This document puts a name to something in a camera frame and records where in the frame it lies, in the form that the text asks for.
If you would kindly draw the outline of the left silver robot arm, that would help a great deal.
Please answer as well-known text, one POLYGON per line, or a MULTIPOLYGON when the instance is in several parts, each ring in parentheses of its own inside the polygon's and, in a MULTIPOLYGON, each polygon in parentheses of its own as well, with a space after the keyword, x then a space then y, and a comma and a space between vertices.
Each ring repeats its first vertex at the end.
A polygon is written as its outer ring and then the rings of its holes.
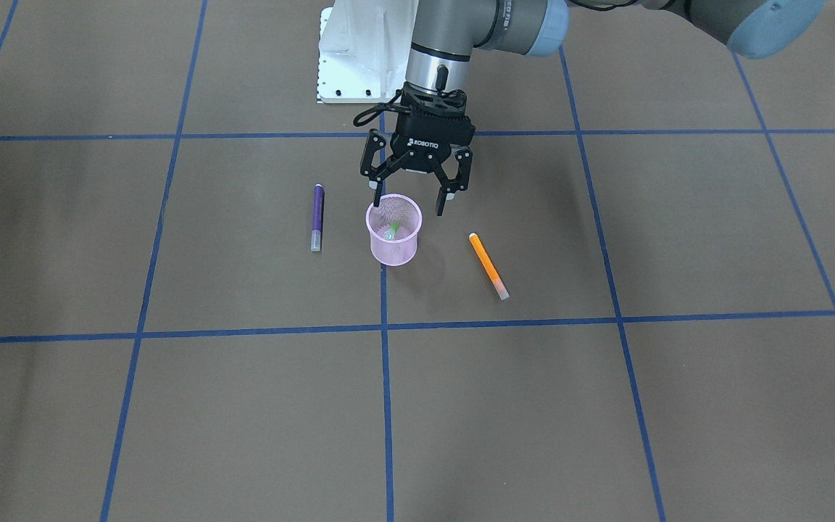
MULTIPOLYGON (((736 55, 762 59, 798 39, 821 13, 822 1, 643 1, 641 6, 681 17, 736 55)), ((392 133, 371 130, 359 171, 380 206, 385 182, 407 170, 439 182, 436 214, 467 191, 476 129, 467 116, 463 86, 476 49, 547 57, 560 49, 570 9, 607 12, 630 1, 420 1, 404 82, 388 101, 356 116, 360 128, 382 115, 397 116, 392 133)))

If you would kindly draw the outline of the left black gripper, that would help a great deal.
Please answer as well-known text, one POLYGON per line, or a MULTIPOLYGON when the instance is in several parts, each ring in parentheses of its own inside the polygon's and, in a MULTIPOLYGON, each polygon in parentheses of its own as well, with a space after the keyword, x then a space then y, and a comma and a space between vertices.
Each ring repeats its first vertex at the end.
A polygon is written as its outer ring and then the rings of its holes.
POLYGON ((373 207, 380 206, 385 182, 398 170, 432 172, 436 176, 440 184, 435 204, 437 217, 444 214, 445 204, 457 192, 467 191, 474 158, 468 145, 476 132, 466 115, 467 108, 468 96, 461 89, 428 91, 411 82, 403 85, 394 132, 390 135, 371 129, 362 148, 359 173, 373 191, 373 207), (443 162, 455 147, 457 174, 448 178, 443 162), (390 154, 377 163, 375 159, 386 149, 390 154))

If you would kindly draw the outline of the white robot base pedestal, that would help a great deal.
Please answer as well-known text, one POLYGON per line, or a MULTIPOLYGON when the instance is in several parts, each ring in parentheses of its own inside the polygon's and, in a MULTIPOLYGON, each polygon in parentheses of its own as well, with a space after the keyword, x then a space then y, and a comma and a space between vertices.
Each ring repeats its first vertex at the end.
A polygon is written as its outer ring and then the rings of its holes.
POLYGON ((335 1, 319 14, 316 100, 375 104, 404 85, 417 1, 335 1))

